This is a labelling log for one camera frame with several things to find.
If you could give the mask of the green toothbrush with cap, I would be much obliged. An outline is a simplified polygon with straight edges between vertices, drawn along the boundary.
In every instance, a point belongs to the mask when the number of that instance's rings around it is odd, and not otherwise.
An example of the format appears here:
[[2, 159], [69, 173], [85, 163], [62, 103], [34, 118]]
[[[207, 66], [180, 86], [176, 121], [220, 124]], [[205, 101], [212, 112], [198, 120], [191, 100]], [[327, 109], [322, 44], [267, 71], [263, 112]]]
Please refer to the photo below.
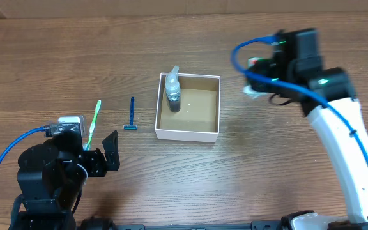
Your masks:
[[100, 112], [101, 105], [102, 105], [102, 101], [98, 100], [97, 103], [96, 103], [96, 106], [95, 106], [95, 112], [94, 112], [93, 120], [92, 120], [91, 125], [89, 127], [88, 141], [87, 141], [87, 143], [84, 144], [84, 150], [85, 151], [90, 150], [91, 141], [92, 141], [93, 134], [94, 134], [94, 131], [95, 131], [96, 120], [97, 120], [98, 113]]

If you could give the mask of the blue disposable razor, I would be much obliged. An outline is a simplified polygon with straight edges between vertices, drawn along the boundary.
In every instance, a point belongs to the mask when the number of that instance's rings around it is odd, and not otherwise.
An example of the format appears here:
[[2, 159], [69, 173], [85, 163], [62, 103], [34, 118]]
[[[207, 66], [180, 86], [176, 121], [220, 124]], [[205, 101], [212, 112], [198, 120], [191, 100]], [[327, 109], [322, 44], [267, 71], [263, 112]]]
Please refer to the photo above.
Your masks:
[[124, 130], [137, 130], [137, 125], [134, 124], [134, 110], [135, 110], [135, 98], [132, 97], [130, 99], [129, 124], [123, 126]]

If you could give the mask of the bottle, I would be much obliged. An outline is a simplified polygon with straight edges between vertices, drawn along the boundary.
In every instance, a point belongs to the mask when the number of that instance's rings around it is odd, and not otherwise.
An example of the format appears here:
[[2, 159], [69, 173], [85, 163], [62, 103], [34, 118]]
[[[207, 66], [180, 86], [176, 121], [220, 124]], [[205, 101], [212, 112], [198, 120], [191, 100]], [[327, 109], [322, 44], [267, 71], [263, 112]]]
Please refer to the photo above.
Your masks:
[[181, 109], [181, 87], [179, 82], [179, 66], [175, 66], [165, 78], [165, 94], [171, 112]]

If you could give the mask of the green soap packet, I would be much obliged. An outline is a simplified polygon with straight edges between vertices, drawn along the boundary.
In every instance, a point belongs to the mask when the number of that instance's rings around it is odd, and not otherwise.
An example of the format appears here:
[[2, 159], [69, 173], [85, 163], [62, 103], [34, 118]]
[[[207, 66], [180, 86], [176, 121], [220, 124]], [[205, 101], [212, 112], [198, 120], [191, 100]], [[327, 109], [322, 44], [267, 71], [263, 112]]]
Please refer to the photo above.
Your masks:
[[252, 57], [252, 58], [248, 59], [248, 62], [247, 62], [248, 69], [257, 68], [257, 67], [259, 67], [260, 64], [261, 64], [261, 58], [259, 58], [259, 57]]

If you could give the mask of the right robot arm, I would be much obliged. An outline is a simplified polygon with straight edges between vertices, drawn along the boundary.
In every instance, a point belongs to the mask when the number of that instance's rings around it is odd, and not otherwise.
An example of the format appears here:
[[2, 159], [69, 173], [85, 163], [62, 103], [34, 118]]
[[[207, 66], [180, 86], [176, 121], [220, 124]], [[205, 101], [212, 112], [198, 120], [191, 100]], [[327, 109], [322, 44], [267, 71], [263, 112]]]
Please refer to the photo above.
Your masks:
[[270, 59], [256, 59], [245, 68], [238, 49], [231, 63], [254, 91], [298, 102], [315, 129], [340, 181], [347, 219], [301, 211], [281, 218], [278, 229], [368, 229], [368, 135], [360, 102], [346, 72], [324, 69], [318, 33], [304, 29], [261, 37], [273, 47]]

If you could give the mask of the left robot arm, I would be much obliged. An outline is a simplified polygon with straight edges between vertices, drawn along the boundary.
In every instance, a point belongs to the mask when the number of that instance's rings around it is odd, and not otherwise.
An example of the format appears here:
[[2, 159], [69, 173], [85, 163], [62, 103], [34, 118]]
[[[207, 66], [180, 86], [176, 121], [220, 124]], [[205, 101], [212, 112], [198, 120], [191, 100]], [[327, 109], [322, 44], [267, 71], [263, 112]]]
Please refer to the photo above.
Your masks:
[[105, 155], [85, 151], [80, 134], [65, 131], [25, 150], [18, 159], [22, 191], [10, 229], [77, 229], [72, 208], [89, 177], [104, 177]]

